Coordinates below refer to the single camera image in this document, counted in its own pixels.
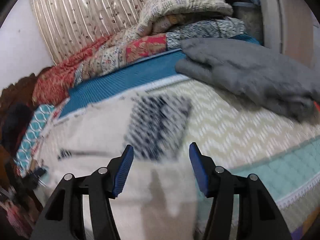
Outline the cream fleece black-patterned garment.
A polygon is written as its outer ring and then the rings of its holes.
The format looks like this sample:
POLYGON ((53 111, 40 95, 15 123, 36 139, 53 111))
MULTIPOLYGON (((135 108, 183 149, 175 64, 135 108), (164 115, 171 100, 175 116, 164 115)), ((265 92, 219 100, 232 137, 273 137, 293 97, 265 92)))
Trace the cream fleece black-patterned garment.
POLYGON ((190 112, 191 99, 184 95, 126 93, 47 126, 35 155, 48 167, 44 195, 49 197, 65 174, 92 174, 132 145, 129 176, 111 201, 121 239, 192 239, 196 183, 181 153, 190 112))

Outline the patterned bedsheet beige teal blue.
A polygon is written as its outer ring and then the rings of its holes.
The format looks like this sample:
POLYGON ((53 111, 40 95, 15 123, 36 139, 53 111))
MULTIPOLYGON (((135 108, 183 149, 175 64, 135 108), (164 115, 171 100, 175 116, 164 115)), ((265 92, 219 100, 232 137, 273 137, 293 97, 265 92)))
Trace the patterned bedsheet beige teal blue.
MULTIPOLYGON (((293 237, 300 239, 319 213, 319 121, 296 122, 178 75, 174 66, 182 57, 181 51, 173 51, 82 83, 71 90, 70 98, 57 109, 57 118, 47 126, 126 93, 187 96, 191 113, 181 153, 188 157, 189 145, 196 142, 217 165, 240 176, 256 173, 277 202, 293 237)), ((197 183, 196 193, 192 239, 202 236, 211 205, 197 183)))

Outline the teal white lattice pillow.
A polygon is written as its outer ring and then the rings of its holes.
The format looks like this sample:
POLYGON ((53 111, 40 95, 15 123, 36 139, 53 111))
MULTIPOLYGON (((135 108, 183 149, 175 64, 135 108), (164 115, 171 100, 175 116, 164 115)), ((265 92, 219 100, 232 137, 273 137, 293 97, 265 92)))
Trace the teal white lattice pillow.
POLYGON ((27 174, 31 164, 32 156, 31 149, 41 135, 45 128, 49 117, 54 111, 55 107, 52 105, 40 105, 33 114, 27 130, 22 137, 22 141, 16 153, 15 163, 18 167, 19 174, 23 177, 27 174))

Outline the dark navy fuzzy cushion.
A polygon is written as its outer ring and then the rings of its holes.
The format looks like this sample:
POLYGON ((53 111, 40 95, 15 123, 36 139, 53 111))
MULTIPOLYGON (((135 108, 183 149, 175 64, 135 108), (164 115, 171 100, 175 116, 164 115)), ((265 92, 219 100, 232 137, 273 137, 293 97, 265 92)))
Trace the dark navy fuzzy cushion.
POLYGON ((32 117, 33 111, 26 104, 18 102, 9 107, 1 129, 1 145, 11 156, 16 155, 32 117))

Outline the red floral patchwork quilt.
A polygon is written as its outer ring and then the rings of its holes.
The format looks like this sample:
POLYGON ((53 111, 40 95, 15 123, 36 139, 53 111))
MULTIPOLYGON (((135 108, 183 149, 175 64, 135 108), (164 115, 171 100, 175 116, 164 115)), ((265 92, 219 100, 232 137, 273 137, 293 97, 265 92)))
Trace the red floral patchwork quilt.
POLYGON ((33 103, 58 105, 68 97, 68 91, 80 83, 166 49, 164 33, 140 37, 134 29, 128 29, 103 36, 41 74, 33 91, 33 103))

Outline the carved brown wooden headboard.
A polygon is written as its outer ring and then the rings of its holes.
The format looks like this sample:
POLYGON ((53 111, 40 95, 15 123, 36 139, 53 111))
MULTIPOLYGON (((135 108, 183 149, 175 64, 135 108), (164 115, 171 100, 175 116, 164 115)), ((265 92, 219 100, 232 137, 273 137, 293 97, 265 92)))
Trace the carved brown wooden headboard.
MULTIPOLYGON (((39 76, 31 74, 28 77, 21 78, 16 84, 11 84, 8 88, 4 89, 1 94, 1 125, 4 124, 7 118, 10 106, 15 103, 25 103, 31 109, 35 110, 36 106, 33 103, 33 91, 39 76)), ((5 171, 5 164, 9 161, 12 154, 9 153, 3 146, 1 146, 1 187, 7 190, 10 186, 7 173, 5 171)), ((1 226, 5 229, 10 229, 19 236, 30 237, 32 228, 27 222, 30 220, 32 223, 36 222, 39 217, 40 211, 43 206, 31 191, 27 197, 27 204, 29 211, 24 215, 22 208, 14 210, 13 206, 6 206, 4 209, 1 207, 1 226)))

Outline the grey padded jacket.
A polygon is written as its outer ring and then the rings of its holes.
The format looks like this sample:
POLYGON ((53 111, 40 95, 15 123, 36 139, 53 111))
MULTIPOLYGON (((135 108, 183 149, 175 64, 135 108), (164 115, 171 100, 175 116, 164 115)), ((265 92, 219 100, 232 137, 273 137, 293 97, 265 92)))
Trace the grey padded jacket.
POLYGON ((278 115, 310 119, 319 106, 319 74, 266 47, 234 39, 191 38, 176 72, 251 100, 278 115))

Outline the blue-grey patterned folded blanket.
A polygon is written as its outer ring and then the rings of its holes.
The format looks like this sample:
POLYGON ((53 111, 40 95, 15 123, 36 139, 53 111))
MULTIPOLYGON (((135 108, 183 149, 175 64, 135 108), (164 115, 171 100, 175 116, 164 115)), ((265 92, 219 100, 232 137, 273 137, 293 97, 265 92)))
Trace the blue-grey patterned folded blanket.
POLYGON ((202 20, 171 28, 166 35, 167 50, 178 49, 190 38, 231 38, 246 32, 245 23, 237 18, 202 20))

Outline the beige wardrobe door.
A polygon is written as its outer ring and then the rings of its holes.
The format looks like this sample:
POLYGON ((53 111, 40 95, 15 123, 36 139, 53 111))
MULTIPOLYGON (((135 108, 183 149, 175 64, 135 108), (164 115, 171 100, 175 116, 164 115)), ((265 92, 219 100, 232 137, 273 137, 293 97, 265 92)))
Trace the beige wardrobe door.
POLYGON ((304 0, 260 0, 264 46, 315 69, 312 13, 304 0))

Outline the beige leaf-pattern curtain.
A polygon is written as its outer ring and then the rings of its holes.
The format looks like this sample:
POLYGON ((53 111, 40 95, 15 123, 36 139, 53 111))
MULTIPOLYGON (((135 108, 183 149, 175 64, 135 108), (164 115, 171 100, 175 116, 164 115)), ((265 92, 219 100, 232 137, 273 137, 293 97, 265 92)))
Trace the beige leaf-pattern curtain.
POLYGON ((30 0, 51 58, 58 64, 93 43, 137 24, 146 0, 30 0))

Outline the cream printed folded comforter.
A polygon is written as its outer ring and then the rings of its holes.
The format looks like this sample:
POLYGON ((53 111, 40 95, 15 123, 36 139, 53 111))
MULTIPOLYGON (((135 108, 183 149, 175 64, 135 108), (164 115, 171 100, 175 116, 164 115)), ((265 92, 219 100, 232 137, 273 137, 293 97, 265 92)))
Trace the cream printed folded comforter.
POLYGON ((160 18, 193 12, 218 12, 231 16, 233 8, 225 0, 147 0, 140 12, 136 31, 141 37, 147 36, 152 31, 152 24, 160 18))

